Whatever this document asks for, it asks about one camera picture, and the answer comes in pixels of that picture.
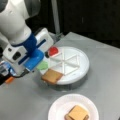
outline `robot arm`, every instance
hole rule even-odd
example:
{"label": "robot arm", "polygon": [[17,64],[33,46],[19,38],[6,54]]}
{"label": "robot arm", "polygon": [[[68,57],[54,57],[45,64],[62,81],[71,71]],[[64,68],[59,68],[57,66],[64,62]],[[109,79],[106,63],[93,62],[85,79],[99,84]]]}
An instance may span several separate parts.
{"label": "robot arm", "polygon": [[26,15],[23,15],[23,8],[13,5],[15,1],[21,1],[21,5],[25,7],[28,1],[33,0],[0,0],[0,32],[9,42],[4,49],[3,59],[10,63],[17,75],[23,76],[26,71],[32,71],[43,60],[44,52],[53,45],[53,39],[47,29],[43,29],[35,37],[26,25],[25,19],[30,17],[28,14],[34,16],[37,13],[36,9],[31,14],[29,11],[24,12]]}

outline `tabletop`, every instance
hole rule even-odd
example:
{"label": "tabletop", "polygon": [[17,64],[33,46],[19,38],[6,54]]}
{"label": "tabletop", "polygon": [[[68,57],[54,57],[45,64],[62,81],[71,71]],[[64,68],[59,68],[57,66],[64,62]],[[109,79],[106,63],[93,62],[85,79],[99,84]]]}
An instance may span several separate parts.
{"label": "tabletop", "polygon": [[100,120],[120,117],[120,49],[70,32],[56,46],[82,50],[89,58],[87,80],[76,90],[60,92],[40,80],[39,71],[0,86],[0,120],[47,120],[52,103],[59,97],[78,93],[96,105]]}

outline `toast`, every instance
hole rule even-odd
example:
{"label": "toast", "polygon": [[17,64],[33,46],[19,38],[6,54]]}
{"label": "toast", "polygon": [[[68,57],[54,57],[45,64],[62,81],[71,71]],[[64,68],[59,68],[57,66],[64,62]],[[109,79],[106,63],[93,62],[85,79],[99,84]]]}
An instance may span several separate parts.
{"label": "toast", "polygon": [[65,115],[65,120],[88,120],[88,112],[82,107],[74,106],[68,114]]}
{"label": "toast", "polygon": [[42,80],[50,83],[50,84],[56,84],[58,80],[61,79],[63,76],[62,73],[54,71],[52,69],[48,69],[48,71],[42,75]]}

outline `red object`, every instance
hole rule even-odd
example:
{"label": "red object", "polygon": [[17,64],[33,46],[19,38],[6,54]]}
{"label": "red object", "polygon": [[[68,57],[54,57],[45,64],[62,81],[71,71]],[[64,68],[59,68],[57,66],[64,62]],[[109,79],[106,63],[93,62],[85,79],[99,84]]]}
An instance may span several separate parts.
{"label": "red object", "polygon": [[51,47],[49,49],[49,56],[53,56],[55,54],[57,54],[59,51],[58,51],[58,48],[57,47]]}

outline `blue object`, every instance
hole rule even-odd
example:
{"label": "blue object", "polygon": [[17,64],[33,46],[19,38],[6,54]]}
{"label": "blue object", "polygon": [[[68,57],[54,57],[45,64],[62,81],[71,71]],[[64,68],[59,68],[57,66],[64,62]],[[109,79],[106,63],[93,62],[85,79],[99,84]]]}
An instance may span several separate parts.
{"label": "blue object", "polygon": [[27,50],[26,56],[23,57],[18,64],[22,64],[27,58],[29,58],[24,66],[30,71],[33,70],[44,58],[44,53],[38,48],[45,42],[46,40],[44,39],[37,45],[37,40],[31,33],[30,37],[25,42],[18,45],[13,45],[13,47],[24,46]]}
{"label": "blue object", "polygon": [[44,58],[44,54],[42,51],[35,49],[32,52],[30,59],[24,64],[25,68],[32,71]]}

